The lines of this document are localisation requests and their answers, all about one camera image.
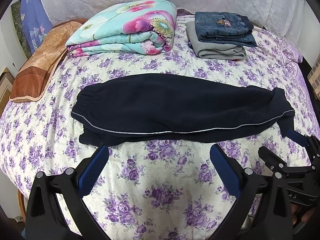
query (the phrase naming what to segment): silver screw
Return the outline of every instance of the silver screw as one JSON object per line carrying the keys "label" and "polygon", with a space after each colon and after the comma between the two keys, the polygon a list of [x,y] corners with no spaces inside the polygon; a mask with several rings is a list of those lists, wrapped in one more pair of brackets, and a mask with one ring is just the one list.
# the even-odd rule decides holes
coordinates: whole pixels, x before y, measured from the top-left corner
{"label": "silver screw", "polygon": [[247,175],[251,175],[251,174],[253,174],[253,170],[250,169],[250,168],[245,168],[244,169],[244,173],[247,174]]}
{"label": "silver screw", "polygon": [[39,171],[36,175],[36,177],[39,179],[44,175],[44,173],[42,171]]}
{"label": "silver screw", "polygon": [[74,171],[73,168],[67,168],[66,171],[65,171],[65,173],[66,173],[67,175],[71,175],[71,174],[73,173],[73,171]]}
{"label": "silver screw", "polygon": [[276,172],[276,173],[275,173],[275,177],[276,177],[277,179],[281,179],[281,178],[282,178],[282,175],[281,175],[280,172]]}

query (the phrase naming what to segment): gray folded clothing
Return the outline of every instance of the gray folded clothing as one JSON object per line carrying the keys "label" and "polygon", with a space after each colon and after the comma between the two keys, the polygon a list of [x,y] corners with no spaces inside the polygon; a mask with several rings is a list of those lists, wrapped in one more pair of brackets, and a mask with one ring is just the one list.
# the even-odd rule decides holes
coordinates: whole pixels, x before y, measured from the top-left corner
{"label": "gray folded clothing", "polygon": [[187,22],[187,36],[197,57],[210,59],[244,59],[247,55],[243,46],[201,42],[196,34],[195,22]]}

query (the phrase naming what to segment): blue textured pad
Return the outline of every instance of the blue textured pad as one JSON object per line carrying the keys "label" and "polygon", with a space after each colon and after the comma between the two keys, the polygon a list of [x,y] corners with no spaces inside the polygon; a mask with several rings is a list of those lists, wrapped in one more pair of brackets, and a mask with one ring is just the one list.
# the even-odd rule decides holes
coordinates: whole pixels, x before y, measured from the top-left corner
{"label": "blue textured pad", "polygon": [[308,147],[308,140],[302,134],[288,129],[287,130],[287,137],[290,138],[292,141],[296,142],[297,144],[301,145],[302,147]]}
{"label": "blue textured pad", "polygon": [[109,149],[103,145],[78,180],[79,197],[82,198],[90,194],[108,159]]}
{"label": "blue textured pad", "polygon": [[238,198],[241,194],[240,179],[226,160],[227,156],[223,155],[216,147],[216,144],[211,146],[210,159],[218,172],[223,184],[227,188],[230,195]]}

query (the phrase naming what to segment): finger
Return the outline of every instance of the finger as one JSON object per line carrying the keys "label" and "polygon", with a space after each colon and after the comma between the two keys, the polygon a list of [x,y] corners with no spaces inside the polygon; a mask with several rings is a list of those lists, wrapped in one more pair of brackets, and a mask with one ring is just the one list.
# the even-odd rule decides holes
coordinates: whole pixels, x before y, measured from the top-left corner
{"label": "finger", "polygon": [[294,225],[297,222],[297,216],[295,214],[293,214],[292,216],[292,224]]}
{"label": "finger", "polygon": [[301,218],[302,222],[308,222],[316,208],[308,210]]}
{"label": "finger", "polygon": [[291,212],[292,212],[292,214],[296,213],[297,210],[298,210],[298,206],[295,205],[295,204],[291,204]]}

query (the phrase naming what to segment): turquoise floral blanket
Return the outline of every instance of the turquoise floral blanket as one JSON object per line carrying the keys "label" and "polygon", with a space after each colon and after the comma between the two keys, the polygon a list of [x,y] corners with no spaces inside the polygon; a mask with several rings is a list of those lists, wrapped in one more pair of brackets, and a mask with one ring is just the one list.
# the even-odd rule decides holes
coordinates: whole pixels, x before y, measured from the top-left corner
{"label": "turquoise floral blanket", "polygon": [[72,56],[101,52],[158,54],[173,46],[177,8],[164,0],[113,5],[88,20],[67,41]]}

